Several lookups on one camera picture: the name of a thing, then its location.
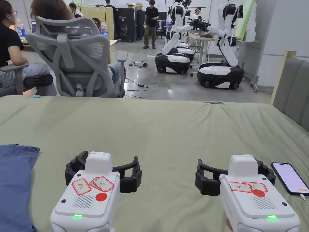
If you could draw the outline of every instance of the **folded blue shirt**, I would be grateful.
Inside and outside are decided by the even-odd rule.
[[[36,232],[29,215],[31,170],[40,149],[0,146],[0,231]]]

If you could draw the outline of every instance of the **shoe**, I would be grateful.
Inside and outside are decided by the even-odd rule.
[[[26,77],[23,81],[25,88],[34,88],[36,86],[49,86],[53,83],[53,76],[50,74]]]

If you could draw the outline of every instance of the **man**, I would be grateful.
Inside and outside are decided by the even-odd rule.
[[[75,17],[75,18],[79,18],[79,17],[84,16],[84,15],[79,11],[79,9],[77,9],[77,6],[76,6],[75,3],[71,2],[71,3],[69,4],[69,7],[70,7],[72,13],[74,14],[74,17]]]
[[[157,19],[159,19],[159,11],[155,8],[155,0],[149,0],[149,7],[146,8],[145,12],[145,46],[144,49],[149,48],[149,33],[151,34],[151,45],[152,48],[155,49],[155,33],[157,30]]]
[[[202,10],[202,8],[199,7],[199,6],[197,8],[195,8],[194,14],[192,15],[191,19],[192,20],[198,19],[199,14],[201,13],[201,10]],[[197,30],[195,30],[195,31],[190,30],[190,32],[194,34],[198,31]],[[187,36],[186,42],[189,43],[189,41],[190,41],[190,38],[189,38],[189,36]]]
[[[115,40],[117,39],[117,12],[119,11],[118,8],[114,7],[111,5],[111,0],[105,0],[106,6],[105,7],[110,7],[113,8],[113,14],[114,14],[114,37]]]

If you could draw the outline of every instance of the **power strip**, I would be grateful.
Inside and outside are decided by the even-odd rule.
[[[142,66],[142,67],[146,67],[147,64],[145,62],[135,62],[134,63],[135,66]]]

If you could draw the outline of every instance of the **speaker grille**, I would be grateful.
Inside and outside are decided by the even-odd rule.
[[[79,195],[76,202],[74,203],[74,208],[89,208],[93,196],[91,195]]]
[[[259,209],[277,209],[268,197],[253,197]]]

